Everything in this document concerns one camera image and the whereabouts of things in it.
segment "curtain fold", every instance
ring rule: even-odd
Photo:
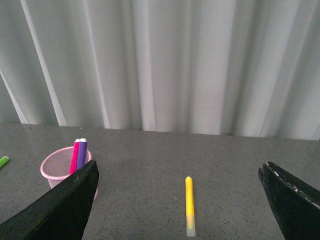
[[[0,122],[320,138],[319,0],[10,0],[0,21]]]

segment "speckled gray table surface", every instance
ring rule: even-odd
[[[320,189],[320,143],[184,133],[0,124],[0,223],[50,190],[52,152],[87,138],[99,192],[84,240],[187,239],[185,178],[193,178],[193,239],[283,240],[258,178],[272,161]]]

